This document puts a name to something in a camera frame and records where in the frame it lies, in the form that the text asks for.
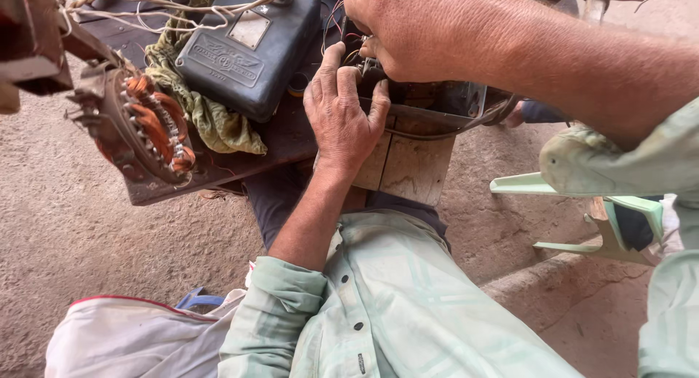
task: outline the metal box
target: metal box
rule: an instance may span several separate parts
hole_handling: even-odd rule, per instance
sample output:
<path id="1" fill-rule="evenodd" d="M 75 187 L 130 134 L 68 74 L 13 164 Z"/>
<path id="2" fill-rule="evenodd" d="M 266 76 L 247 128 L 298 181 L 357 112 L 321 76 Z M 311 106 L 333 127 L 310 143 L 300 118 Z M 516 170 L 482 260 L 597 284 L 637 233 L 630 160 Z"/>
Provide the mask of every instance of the metal box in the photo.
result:
<path id="1" fill-rule="evenodd" d="M 256 0 L 215 0 L 234 5 Z M 267 122 L 320 26 L 320 0 L 276 0 L 198 29 L 175 65 L 193 90 Z M 222 19 L 207 15 L 206 25 Z"/>

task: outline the hand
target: hand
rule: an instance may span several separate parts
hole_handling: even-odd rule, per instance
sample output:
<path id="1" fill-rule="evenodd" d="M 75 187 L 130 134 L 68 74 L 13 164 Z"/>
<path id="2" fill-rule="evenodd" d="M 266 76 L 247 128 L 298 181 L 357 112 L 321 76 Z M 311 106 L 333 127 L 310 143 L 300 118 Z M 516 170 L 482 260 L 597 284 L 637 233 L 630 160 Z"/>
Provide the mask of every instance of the hand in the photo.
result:
<path id="1" fill-rule="evenodd" d="M 417 82 L 485 83 L 531 8 L 531 0 L 345 0 L 347 16 L 374 34 L 360 54 L 378 58 L 391 79 Z"/>
<path id="2" fill-rule="evenodd" d="M 384 132 L 391 100 L 388 82 L 380 81 L 366 115 L 356 93 L 359 70 L 338 69 L 344 54 L 342 42 L 327 48 L 323 63 L 303 93 L 303 105 L 318 143 L 318 165 L 354 177 Z"/>

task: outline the chair leg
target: chair leg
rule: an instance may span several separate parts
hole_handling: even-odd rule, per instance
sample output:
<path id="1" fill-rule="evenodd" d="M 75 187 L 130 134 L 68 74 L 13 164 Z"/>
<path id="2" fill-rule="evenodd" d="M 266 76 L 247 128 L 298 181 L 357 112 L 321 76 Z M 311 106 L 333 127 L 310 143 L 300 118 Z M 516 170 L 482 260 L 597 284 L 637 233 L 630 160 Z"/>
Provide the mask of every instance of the chair leg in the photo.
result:
<path id="1" fill-rule="evenodd" d="M 493 194 L 560 195 L 543 178 L 541 172 L 498 177 L 490 182 Z"/>

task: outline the blue plastic object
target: blue plastic object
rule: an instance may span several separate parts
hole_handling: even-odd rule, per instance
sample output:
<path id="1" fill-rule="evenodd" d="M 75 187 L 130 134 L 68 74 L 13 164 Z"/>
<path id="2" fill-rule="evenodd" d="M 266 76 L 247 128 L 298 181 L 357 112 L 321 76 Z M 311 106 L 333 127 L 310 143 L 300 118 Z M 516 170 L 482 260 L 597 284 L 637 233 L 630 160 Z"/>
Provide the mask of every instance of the blue plastic object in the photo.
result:
<path id="1" fill-rule="evenodd" d="M 199 295 L 199 293 L 203 290 L 204 287 L 200 286 L 197 289 L 189 292 L 179 301 L 179 303 L 177 303 L 175 308 L 187 310 L 194 306 L 209 305 L 219 307 L 221 304 L 223 304 L 224 299 L 221 296 Z"/>

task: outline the copper winding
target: copper winding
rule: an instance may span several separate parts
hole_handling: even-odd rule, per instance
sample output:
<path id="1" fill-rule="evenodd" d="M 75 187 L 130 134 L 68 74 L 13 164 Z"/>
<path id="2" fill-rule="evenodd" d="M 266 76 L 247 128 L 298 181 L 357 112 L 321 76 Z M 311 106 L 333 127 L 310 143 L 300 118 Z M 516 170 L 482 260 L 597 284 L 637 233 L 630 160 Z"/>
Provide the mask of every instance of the copper winding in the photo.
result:
<path id="1" fill-rule="evenodd" d="M 164 112 L 162 116 L 172 119 L 178 130 L 177 140 L 183 143 L 187 139 L 187 121 L 179 104 L 170 96 L 155 92 L 153 82 L 145 75 L 127 80 L 127 94 L 140 102 L 131 105 L 137 114 L 135 120 L 143 126 L 146 135 L 153 142 L 153 147 L 163 156 L 165 163 L 169 164 L 174 172 L 191 170 L 196 159 L 194 152 L 182 144 L 179 145 L 181 151 L 174 153 L 169 134 L 156 115 Z"/>
<path id="2" fill-rule="evenodd" d="M 185 139 L 187 139 L 187 121 L 185 120 L 185 115 L 182 113 L 182 108 L 179 107 L 179 104 L 174 99 L 170 98 L 169 95 L 165 95 L 162 92 L 155 92 L 153 95 L 155 99 L 160 101 L 163 109 L 165 109 L 175 121 L 178 131 L 177 139 L 179 142 L 185 141 Z"/>
<path id="3" fill-rule="evenodd" d="M 152 110 L 140 104 L 132 104 L 131 108 L 138 114 L 135 120 L 143 126 L 146 135 L 153 142 L 153 146 L 163 156 L 166 164 L 173 160 L 173 147 L 170 144 L 168 134 L 163 129 L 163 125 Z"/>

